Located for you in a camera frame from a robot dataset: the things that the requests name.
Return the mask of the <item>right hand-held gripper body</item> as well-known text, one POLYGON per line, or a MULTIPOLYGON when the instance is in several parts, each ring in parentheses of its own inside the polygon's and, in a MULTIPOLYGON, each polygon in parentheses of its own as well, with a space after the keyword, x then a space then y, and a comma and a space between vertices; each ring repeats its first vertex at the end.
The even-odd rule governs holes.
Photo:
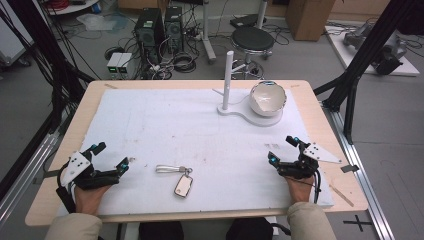
POLYGON ((318 172, 320 162, 341 163, 342 160, 316 142, 292 142, 299 150, 298 158, 293 162, 284 162, 275 157, 275 168, 280 176, 304 179, 318 172))

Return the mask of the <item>white key fob with strap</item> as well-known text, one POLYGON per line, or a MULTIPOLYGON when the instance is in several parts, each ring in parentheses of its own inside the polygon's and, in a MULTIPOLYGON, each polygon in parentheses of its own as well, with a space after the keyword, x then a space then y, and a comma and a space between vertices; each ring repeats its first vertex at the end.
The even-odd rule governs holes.
POLYGON ((193 178, 190 176, 193 172, 192 168, 185 166, 157 165, 155 171, 157 173, 181 173, 181 177, 174 188, 174 194, 182 198, 188 196, 193 183, 193 178))

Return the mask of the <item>person's right hand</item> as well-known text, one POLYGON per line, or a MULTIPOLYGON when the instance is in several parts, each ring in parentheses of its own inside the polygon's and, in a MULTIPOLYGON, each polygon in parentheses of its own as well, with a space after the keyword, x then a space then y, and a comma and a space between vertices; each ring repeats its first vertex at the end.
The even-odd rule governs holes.
POLYGON ((286 177, 285 180, 288 184, 289 193, 293 203, 309 201, 311 189, 314 183, 314 177, 303 179, 286 177))

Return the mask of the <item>wooden table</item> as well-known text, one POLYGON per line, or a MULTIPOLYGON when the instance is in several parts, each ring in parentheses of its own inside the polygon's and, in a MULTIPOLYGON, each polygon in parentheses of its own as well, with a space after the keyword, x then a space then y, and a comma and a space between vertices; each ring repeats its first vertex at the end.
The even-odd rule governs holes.
MULTIPOLYGON (((343 173, 341 167, 348 164, 347 158, 330 127, 311 85, 305 80, 279 80, 277 82, 285 90, 292 92, 292 101, 297 104, 300 116, 310 138, 323 144, 325 149, 342 160, 341 163, 325 163, 324 176, 330 184, 340 190, 354 203, 349 206, 331 188, 330 194, 335 205, 327 209, 330 213, 365 211, 368 203, 358 181, 352 173, 343 173)), ((222 80, 123 80, 95 81, 91 83, 84 94, 76 113, 66 131, 64 138, 49 167, 51 171, 62 166, 73 150, 83 145, 83 141, 93 120, 103 93, 107 90, 220 90, 224 85, 222 80)), ((25 217, 25 224, 30 227, 43 227, 51 224, 59 210, 60 200, 54 192, 56 180, 44 179, 25 217)))

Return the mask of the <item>white foam mat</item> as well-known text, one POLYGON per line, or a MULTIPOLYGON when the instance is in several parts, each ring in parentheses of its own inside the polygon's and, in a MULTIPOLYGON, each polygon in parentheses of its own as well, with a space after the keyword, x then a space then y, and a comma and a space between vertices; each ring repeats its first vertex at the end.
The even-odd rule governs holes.
POLYGON ((268 152, 293 162, 299 151, 287 143, 309 136, 289 96, 279 123, 252 125, 217 112, 213 90, 107 90, 83 141, 104 142, 96 169, 113 169, 123 158, 128 171, 104 195, 103 216, 219 211, 285 210, 291 204, 286 181, 268 162, 268 152), (193 169, 187 197, 174 194, 181 173, 157 173, 157 165, 193 169))

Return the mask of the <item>person's right leg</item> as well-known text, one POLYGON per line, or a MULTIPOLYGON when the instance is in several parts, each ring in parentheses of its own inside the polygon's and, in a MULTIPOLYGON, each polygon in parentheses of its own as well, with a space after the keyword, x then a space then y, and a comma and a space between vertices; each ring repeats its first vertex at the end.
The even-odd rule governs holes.
POLYGON ((235 219, 226 233, 226 240, 272 240, 273 228, 263 217, 235 219))

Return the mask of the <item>white stand with pole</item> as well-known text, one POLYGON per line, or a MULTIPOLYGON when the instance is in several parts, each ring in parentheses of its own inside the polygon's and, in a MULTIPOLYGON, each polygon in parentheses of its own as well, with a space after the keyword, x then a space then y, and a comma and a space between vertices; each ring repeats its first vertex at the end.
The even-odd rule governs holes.
POLYGON ((217 106, 217 112, 222 116, 239 116, 248 123, 258 127, 271 127, 280 122, 283 111, 274 117, 263 117, 256 114, 249 105, 249 94, 250 92, 239 102, 230 103, 230 89, 231 89, 231 76, 233 74, 233 51, 226 53, 226 65, 224 75, 224 89, 221 93, 223 100, 222 103, 217 106))

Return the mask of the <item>black round stool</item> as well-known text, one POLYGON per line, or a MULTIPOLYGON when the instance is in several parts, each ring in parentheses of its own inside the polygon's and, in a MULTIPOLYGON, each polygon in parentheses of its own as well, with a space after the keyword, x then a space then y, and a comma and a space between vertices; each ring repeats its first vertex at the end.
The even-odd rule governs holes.
POLYGON ((257 27, 239 27, 231 35, 232 46, 245 54, 241 64, 233 62, 233 74, 241 74, 244 79, 254 77, 264 78, 264 69, 253 56, 261 56, 267 60, 272 55, 274 38, 266 31, 257 27))

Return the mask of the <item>cardboard box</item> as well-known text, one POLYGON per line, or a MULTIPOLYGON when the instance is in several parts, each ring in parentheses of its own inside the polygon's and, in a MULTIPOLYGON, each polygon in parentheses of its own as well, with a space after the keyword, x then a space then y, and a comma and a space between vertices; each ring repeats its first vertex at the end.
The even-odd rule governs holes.
POLYGON ((290 0, 285 20, 297 41, 318 41, 336 0, 290 0))

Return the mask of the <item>black computer tower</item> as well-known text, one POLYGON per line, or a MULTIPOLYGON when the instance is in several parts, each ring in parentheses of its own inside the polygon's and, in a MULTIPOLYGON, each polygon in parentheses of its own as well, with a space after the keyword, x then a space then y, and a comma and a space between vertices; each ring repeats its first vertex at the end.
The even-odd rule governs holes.
POLYGON ((159 8, 144 8, 134 27, 137 43, 141 55, 152 64, 160 64, 162 61, 165 40, 162 12, 159 8))
POLYGON ((168 6, 165 12, 164 24, 168 39, 168 52, 177 53, 182 51, 182 8, 180 6, 168 6))

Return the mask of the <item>clear plastic bag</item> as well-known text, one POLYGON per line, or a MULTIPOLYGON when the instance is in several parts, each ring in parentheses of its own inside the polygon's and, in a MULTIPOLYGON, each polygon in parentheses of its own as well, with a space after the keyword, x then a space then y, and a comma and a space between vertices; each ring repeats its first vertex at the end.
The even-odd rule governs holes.
POLYGON ((125 29, 128 23, 128 19, 119 14, 83 14, 76 20, 83 24, 87 31, 118 31, 125 29))

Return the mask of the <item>grey robot equipment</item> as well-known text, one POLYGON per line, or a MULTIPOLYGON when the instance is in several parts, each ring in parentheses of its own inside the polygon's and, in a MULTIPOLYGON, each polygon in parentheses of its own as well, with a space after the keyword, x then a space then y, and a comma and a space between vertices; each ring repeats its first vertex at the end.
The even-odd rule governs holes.
MULTIPOLYGON (((358 50, 365 42, 374 27, 374 23, 366 22, 354 31, 345 34, 343 44, 358 50)), ((382 49, 371 62, 371 66, 380 75, 389 75, 402 65, 400 59, 406 54, 406 42, 392 33, 382 49)))

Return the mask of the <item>round white table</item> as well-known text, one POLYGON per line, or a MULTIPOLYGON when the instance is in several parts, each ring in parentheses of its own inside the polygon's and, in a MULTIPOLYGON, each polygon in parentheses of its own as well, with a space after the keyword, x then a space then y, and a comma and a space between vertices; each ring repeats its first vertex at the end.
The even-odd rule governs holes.
POLYGON ((48 0, 43 6, 51 14, 63 15, 88 9, 98 3, 99 0, 85 0, 84 4, 73 4, 71 0, 48 0))

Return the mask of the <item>aluminium rail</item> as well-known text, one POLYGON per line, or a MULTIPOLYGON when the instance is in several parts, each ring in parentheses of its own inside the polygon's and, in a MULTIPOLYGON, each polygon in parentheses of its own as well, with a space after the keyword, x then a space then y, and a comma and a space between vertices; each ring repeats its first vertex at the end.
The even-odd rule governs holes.
POLYGON ((379 240, 395 240, 392 229, 383 209, 380 206, 378 198, 374 192, 372 184, 367 176, 365 168, 361 162, 360 156, 353 144, 350 144, 348 138, 343 134, 344 120, 339 112, 331 112, 322 106, 323 112, 326 115, 337 139, 341 145, 348 163, 351 166, 357 166, 358 170, 354 170, 353 174, 359 182, 359 186, 365 195, 368 202, 367 212, 370 215, 372 226, 374 227, 379 240))
POLYGON ((53 148, 66 132, 75 112, 63 112, 61 123, 52 126, 50 113, 18 159, 0 181, 0 223, 5 223, 44 162, 53 155, 53 148))

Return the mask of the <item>black frame strut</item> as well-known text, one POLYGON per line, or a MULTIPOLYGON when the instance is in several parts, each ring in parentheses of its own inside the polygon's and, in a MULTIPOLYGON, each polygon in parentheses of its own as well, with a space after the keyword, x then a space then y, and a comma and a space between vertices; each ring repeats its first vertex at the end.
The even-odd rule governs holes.
POLYGON ((85 93, 82 82, 90 83, 94 78, 68 61, 32 0, 6 0, 6 2, 34 41, 34 47, 29 45, 2 9, 0 18, 33 57, 40 72, 52 87, 52 112, 49 119, 50 129, 54 131, 62 122, 63 109, 66 106, 79 104, 82 100, 85 93))
POLYGON ((330 96, 323 101, 324 107, 331 112, 339 112, 341 104, 347 101, 342 133, 350 145, 353 144, 352 126, 359 80, 390 35, 413 9, 415 2, 416 0, 390 0, 347 69, 334 80, 313 90, 315 95, 332 90, 330 96))

